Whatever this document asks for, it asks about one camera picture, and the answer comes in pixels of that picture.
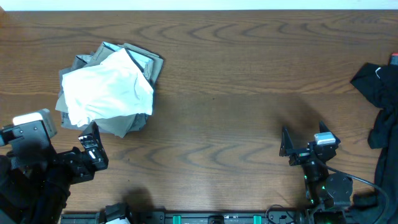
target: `crumpled fabric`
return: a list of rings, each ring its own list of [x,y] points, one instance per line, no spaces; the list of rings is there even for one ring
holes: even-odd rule
[[[70,68],[64,68],[59,72],[60,93],[58,94],[59,99],[55,109],[61,111],[61,127],[80,131],[87,127],[87,125],[83,125],[82,127],[72,125],[69,120],[65,97],[63,95],[62,75],[79,68],[99,65],[107,56],[121,48],[127,49],[133,62],[140,68],[149,84],[155,90],[155,83],[161,72],[163,59],[152,52],[131,44],[114,45],[103,42],[95,53],[92,52],[90,55],[76,55],[72,66]],[[101,133],[113,133],[123,138],[128,132],[141,130],[145,126],[147,119],[148,115],[146,114],[134,114],[110,119],[96,119],[95,121]]]
[[[152,115],[153,89],[122,48],[97,66],[63,75],[62,86],[71,124],[137,113]]]
[[[381,108],[368,137],[372,149],[382,148],[374,183],[389,195],[389,208],[380,223],[398,223],[398,66],[365,64],[351,80],[374,106]],[[384,209],[382,194],[354,195],[350,214],[359,223],[374,223]]]

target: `black cable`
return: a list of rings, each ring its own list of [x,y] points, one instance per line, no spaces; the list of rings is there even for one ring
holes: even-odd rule
[[[275,224],[275,223],[274,223],[273,221],[269,220],[268,211],[269,211],[270,208],[275,207],[275,206],[278,206],[278,207],[281,207],[281,208],[285,208],[285,207],[283,207],[283,206],[281,206],[281,205],[274,204],[274,205],[271,205],[271,206],[267,209],[267,211],[266,211],[266,218],[267,218],[268,221],[270,221],[272,224]],[[285,211],[285,212],[286,212],[286,214],[293,220],[292,223],[294,223],[294,218],[293,218],[293,216],[292,216],[291,214],[289,214],[288,211]]]
[[[376,221],[374,221],[373,224],[378,224],[378,223],[384,218],[384,216],[386,216],[386,213],[387,213],[387,210],[388,210],[388,206],[389,206],[389,203],[390,203],[390,198],[389,198],[388,194],[387,194],[383,189],[381,189],[379,186],[377,186],[376,184],[374,184],[374,183],[372,183],[372,182],[369,182],[369,181],[367,181],[367,180],[364,180],[364,179],[362,179],[362,178],[356,177],[356,176],[351,175],[351,174],[347,174],[347,173],[342,172],[342,171],[340,171],[340,170],[336,170],[336,169],[334,169],[334,168],[331,168],[330,166],[328,166],[328,165],[326,165],[325,163],[323,163],[323,162],[318,158],[318,156],[317,156],[315,153],[314,153],[314,155],[315,155],[315,160],[316,160],[316,162],[317,162],[319,165],[321,165],[323,168],[326,168],[326,169],[328,169],[328,170],[330,170],[330,171],[333,171],[333,172],[336,172],[336,173],[343,174],[343,175],[345,175],[345,176],[347,176],[347,177],[349,177],[349,178],[352,178],[352,179],[355,179],[355,180],[359,180],[360,182],[362,182],[362,183],[364,183],[364,184],[368,184],[368,185],[374,187],[376,190],[380,191],[380,193],[383,194],[384,199],[386,200],[386,205],[384,206],[383,212],[379,215],[379,217],[376,219]]]

